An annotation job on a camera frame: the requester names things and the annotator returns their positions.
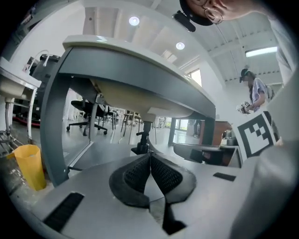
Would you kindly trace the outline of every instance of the ceiling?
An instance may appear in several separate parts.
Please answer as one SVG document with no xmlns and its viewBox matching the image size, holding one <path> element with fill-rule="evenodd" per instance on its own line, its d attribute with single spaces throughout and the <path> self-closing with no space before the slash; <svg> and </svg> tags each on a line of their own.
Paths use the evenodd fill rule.
<svg viewBox="0 0 299 239">
<path fill-rule="evenodd" d="M 137 5 L 132 4 L 150 11 L 142 12 L 134 7 Z M 201 61 L 208 61 L 223 82 L 238 80 L 245 66 L 258 75 L 279 72 L 275 53 L 250 58 L 245 56 L 247 50 L 277 46 L 270 23 L 261 14 L 251 13 L 218 26 L 203 27 L 195 24 L 196 32 L 189 33 L 171 18 L 180 10 L 179 0 L 101 0 L 97 1 L 99 7 L 89 7 L 88 4 L 84 6 L 85 24 L 88 25 L 84 34 L 132 42 L 161 55 L 185 72 Z M 155 12 L 167 16 L 171 24 L 157 18 Z M 131 16 L 140 19 L 138 26 L 129 24 Z M 183 50 L 176 49 L 178 42 L 185 44 Z"/>
</svg>

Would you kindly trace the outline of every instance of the window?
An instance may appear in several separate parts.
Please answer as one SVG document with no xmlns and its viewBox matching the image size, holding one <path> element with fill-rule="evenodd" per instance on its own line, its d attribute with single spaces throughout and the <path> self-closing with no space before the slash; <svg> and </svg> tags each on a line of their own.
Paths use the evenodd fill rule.
<svg viewBox="0 0 299 239">
<path fill-rule="evenodd" d="M 193 80 L 195 80 L 195 82 L 197 84 L 199 84 L 201 86 L 201 75 L 200 75 L 200 70 L 199 69 L 194 71 L 194 72 L 191 72 L 189 75 L 191 76 L 191 78 Z"/>
</svg>

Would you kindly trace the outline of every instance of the office chair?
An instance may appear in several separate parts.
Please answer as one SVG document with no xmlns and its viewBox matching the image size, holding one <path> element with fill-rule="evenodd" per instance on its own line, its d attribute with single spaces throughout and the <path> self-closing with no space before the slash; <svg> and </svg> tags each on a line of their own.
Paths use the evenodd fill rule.
<svg viewBox="0 0 299 239">
<path fill-rule="evenodd" d="M 78 109 L 80 111 L 84 111 L 85 112 L 84 118 L 87 118 L 88 120 L 86 122 L 79 122 L 79 123 L 69 124 L 68 127 L 66 127 L 66 130 L 69 131 L 71 126 L 79 126 L 80 128 L 82 128 L 82 126 L 85 126 L 84 131 L 83 131 L 83 135 L 87 136 L 86 129 L 88 129 L 89 126 L 90 126 L 91 114 L 92 114 L 92 111 L 93 111 L 93 104 L 90 103 L 90 102 L 85 102 L 85 100 L 83 100 L 83 101 L 73 100 L 71 102 L 71 105 L 74 106 L 76 109 Z M 108 112 L 105 111 L 105 107 L 103 105 L 98 105 L 96 116 L 102 117 L 103 121 L 104 121 L 104 117 L 107 115 Z M 107 134 L 107 129 L 104 128 L 103 126 L 99 126 L 97 124 L 94 124 L 94 126 L 98 130 L 100 130 L 100 129 L 105 130 L 104 134 L 105 135 Z"/>
</svg>

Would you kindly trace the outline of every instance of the yellow cup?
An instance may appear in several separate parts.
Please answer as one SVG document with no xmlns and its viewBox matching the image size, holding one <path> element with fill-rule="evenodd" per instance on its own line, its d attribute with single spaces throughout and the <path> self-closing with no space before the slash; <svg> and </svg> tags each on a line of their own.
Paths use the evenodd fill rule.
<svg viewBox="0 0 299 239">
<path fill-rule="evenodd" d="M 43 174 L 41 150 L 36 145 L 19 146 L 14 151 L 21 172 L 28 185 L 38 191 L 46 187 L 46 180 Z"/>
</svg>

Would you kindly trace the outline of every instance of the camera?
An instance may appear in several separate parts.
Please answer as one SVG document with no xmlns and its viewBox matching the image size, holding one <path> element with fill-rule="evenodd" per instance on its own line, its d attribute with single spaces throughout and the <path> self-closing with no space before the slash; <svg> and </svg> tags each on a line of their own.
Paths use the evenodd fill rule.
<svg viewBox="0 0 299 239">
<path fill-rule="evenodd" d="M 181 11 L 177 11 L 177 13 L 175 13 L 172 17 L 180 24 L 182 24 L 189 32 L 195 32 L 195 26 L 190 22 L 190 19 L 187 18 L 187 16 Z"/>
</svg>

